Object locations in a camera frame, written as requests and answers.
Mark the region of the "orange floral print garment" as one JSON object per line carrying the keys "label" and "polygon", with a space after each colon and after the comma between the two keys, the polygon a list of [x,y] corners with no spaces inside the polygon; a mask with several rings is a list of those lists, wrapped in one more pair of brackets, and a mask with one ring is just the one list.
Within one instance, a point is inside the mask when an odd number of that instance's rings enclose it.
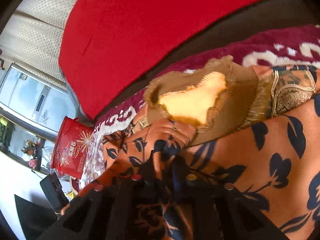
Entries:
{"label": "orange floral print garment", "polygon": [[127,129],[104,136],[104,173],[79,196],[141,178],[152,158],[159,239],[194,239],[191,208],[175,200],[172,161],[181,156],[210,176],[244,165],[238,190],[263,196],[263,214],[289,239],[310,236],[319,224],[318,68],[210,59],[192,74],[152,80],[144,101]]}

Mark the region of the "black device on table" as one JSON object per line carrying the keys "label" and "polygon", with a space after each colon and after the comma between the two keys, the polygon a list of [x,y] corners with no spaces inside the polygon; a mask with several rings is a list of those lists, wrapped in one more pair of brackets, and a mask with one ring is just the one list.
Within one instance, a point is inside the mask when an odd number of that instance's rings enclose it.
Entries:
{"label": "black device on table", "polygon": [[51,173],[42,179],[40,187],[54,212],[61,213],[61,210],[69,203],[69,200],[62,190],[62,185],[56,173]]}

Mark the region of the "artificial flower bouquet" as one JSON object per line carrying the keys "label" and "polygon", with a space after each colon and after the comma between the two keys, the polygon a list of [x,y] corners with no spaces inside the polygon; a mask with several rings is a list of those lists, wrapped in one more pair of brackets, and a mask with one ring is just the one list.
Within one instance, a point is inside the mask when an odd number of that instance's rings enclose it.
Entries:
{"label": "artificial flower bouquet", "polygon": [[42,151],[40,148],[40,142],[38,140],[31,141],[26,140],[25,145],[22,147],[21,152],[27,157],[26,162],[28,166],[33,170],[40,170],[42,161]]}

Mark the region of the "white refrigerator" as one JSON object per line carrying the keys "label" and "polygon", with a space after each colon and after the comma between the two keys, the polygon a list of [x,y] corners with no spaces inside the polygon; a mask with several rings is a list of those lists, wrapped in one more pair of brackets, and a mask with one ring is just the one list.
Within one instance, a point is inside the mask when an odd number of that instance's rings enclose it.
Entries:
{"label": "white refrigerator", "polygon": [[76,118],[69,94],[16,63],[1,79],[1,111],[9,120],[54,141],[65,117]]}

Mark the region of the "red cloth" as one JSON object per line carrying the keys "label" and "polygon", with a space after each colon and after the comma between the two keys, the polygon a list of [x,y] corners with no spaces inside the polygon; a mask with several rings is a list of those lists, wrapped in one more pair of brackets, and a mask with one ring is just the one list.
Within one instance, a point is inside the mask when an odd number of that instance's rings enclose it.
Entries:
{"label": "red cloth", "polygon": [[94,119],[125,87],[210,24],[262,0],[77,0],[59,66]]}

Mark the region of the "maroon cream floral blanket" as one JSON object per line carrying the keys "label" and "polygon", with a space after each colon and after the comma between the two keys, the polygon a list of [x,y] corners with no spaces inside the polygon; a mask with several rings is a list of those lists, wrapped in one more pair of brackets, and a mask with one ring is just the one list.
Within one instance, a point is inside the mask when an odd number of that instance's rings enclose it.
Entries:
{"label": "maroon cream floral blanket", "polygon": [[[156,73],[157,76],[171,71],[191,74],[202,68],[209,59],[219,59],[227,55],[231,55],[235,63],[245,67],[254,64],[263,66],[311,64],[319,67],[319,29],[308,24],[302,27],[263,31],[244,41],[191,55]],[[144,90],[144,85],[135,84],[128,95],[118,96],[118,103],[115,106],[109,106],[96,121],[82,177],[78,180],[77,191],[103,173],[102,138],[106,134],[124,130],[129,126],[145,104]]]}

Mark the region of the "cream dotted curtain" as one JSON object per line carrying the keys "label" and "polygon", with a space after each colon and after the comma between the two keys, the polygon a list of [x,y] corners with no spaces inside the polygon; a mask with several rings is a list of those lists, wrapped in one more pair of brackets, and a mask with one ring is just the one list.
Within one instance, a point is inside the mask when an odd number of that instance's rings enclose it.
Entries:
{"label": "cream dotted curtain", "polygon": [[66,89],[58,64],[63,33],[77,0],[22,0],[1,33],[5,60]]}

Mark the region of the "dark sofa backrest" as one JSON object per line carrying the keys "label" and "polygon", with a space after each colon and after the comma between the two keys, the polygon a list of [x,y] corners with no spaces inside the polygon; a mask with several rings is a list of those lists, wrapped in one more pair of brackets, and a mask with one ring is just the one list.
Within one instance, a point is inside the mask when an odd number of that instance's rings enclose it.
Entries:
{"label": "dark sofa backrest", "polygon": [[101,116],[122,103],[144,88],[158,73],[183,58],[245,40],[268,29],[317,23],[319,23],[318,9],[303,0],[264,0],[238,10],[211,24],[178,46],[157,65],[127,86],[98,115]]}

